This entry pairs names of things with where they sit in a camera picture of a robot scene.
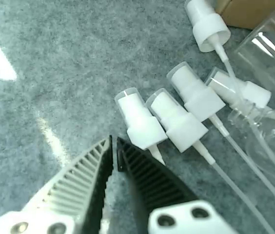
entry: spray cap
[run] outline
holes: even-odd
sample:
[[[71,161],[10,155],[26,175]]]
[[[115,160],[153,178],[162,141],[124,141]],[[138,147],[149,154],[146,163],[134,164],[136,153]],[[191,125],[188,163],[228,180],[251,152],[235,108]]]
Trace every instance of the spray cap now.
[[[244,99],[254,103],[258,108],[265,108],[271,99],[271,92],[250,82],[236,78]],[[215,67],[208,76],[206,85],[211,87],[229,105],[239,102],[234,84],[228,73]]]
[[[167,136],[181,153],[208,132],[208,129],[164,88],[151,95],[146,105],[164,126]]]
[[[187,0],[185,10],[193,26],[193,35],[201,52],[216,50],[222,60],[227,56],[223,50],[231,32],[206,0]]]
[[[128,127],[131,142],[140,149],[148,149],[167,139],[158,122],[145,106],[136,88],[126,89],[116,95],[115,101]]]
[[[187,62],[173,68],[167,78],[184,101],[185,109],[201,122],[225,106],[221,98],[199,79]]]

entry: gray carpet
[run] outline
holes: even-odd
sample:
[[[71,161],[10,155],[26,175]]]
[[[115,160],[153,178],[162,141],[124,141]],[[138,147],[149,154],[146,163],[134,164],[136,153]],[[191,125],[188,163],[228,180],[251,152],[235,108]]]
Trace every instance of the gray carpet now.
[[[215,53],[198,50],[184,0],[0,0],[0,215],[18,211],[63,165],[112,134],[128,139],[114,96],[137,87],[146,100],[187,61],[205,78]],[[229,53],[249,33],[231,28]],[[229,108],[219,116],[227,123]],[[202,139],[275,229],[275,199],[211,126]],[[167,167],[241,234],[265,233],[195,150],[159,145]],[[125,177],[107,186],[104,233],[136,234]]]

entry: cardboard box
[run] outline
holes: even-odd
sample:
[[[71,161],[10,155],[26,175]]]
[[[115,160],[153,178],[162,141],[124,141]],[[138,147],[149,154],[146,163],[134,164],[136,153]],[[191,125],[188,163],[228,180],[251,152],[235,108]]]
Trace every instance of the cardboard box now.
[[[275,0],[217,0],[216,12],[227,25],[254,29],[272,11]]]

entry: clear plastic bottle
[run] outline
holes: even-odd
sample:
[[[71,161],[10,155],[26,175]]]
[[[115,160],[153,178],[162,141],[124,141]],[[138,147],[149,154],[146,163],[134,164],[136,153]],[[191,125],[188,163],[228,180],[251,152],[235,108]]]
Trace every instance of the clear plastic bottle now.
[[[239,110],[233,110],[229,115],[229,121],[244,132],[247,154],[261,170],[275,177],[275,110],[259,109],[252,103],[248,103],[247,106],[248,110],[243,114]],[[249,119],[255,123],[260,133],[259,137],[251,131],[248,124]],[[259,142],[260,138],[267,144],[271,154],[262,148]]]

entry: black rubber grip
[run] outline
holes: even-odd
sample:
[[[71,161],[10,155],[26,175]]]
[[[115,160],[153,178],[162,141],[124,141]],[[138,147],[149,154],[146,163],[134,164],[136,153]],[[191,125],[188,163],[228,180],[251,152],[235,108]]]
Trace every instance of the black rubber grip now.
[[[117,139],[118,170],[128,177],[138,233],[147,234],[148,217],[160,207],[197,200],[198,197],[168,168],[125,140]]]

